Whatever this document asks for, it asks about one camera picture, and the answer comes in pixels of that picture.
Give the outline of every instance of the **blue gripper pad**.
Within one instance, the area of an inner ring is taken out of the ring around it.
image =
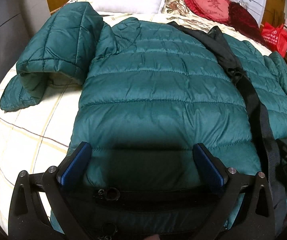
[[[212,193],[220,195],[228,180],[226,167],[218,158],[213,157],[202,143],[194,145],[193,158],[203,182],[209,186]]]
[[[74,152],[58,166],[57,181],[64,191],[73,191],[80,182],[91,158],[91,146],[81,142]]]

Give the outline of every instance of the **chinese character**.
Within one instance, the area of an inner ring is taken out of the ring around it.
[[[222,12],[222,10],[218,6],[220,2],[218,2],[217,0],[209,0],[208,2],[212,3],[211,5],[209,5],[209,7],[217,8],[219,11]]]

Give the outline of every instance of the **plaid bedspread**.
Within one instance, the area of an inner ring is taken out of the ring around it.
[[[69,3],[77,1],[92,3],[93,0],[70,0]],[[104,17],[104,21],[111,26],[128,17],[158,23],[176,21],[185,27],[206,32],[218,25],[223,33],[250,41],[263,55],[271,53],[231,27],[194,15],[183,0],[166,0],[162,13],[156,15],[109,14],[111,16]],[[15,75],[16,67],[13,66],[0,84],[0,98],[7,83]],[[67,77],[53,74],[40,104],[16,112],[0,109],[0,225],[6,232],[10,200],[18,173],[21,170],[44,172],[49,166],[58,165],[66,156],[81,90],[81,86]],[[41,193],[41,199],[50,216],[50,205],[44,193]]]

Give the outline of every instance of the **black strap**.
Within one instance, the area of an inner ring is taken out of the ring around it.
[[[208,33],[199,30],[187,29],[170,22],[169,25],[199,40],[217,58],[218,64],[230,77],[246,104],[246,111],[250,123],[252,140],[260,158],[261,167],[266,174],[269,189],[272,194],[275,232],[282,228],[286,216],[286,193],[284,185],[276,179],[276,169],[280,165],[280,153],[269,124],[267,108],[259,100],[250,78],[242,68],[240,60],[234,55],[228,42],[218,26]]]

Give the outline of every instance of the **red velvet pillow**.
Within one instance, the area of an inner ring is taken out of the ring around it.
[[[254,17],[240,4],[228,0],[184,0],[196,15],[235,28],[246,37],[266,46]]]
[[[200,17],[215,22],[228,22],[229,2],[227,0],[184,0],[188,8]]]

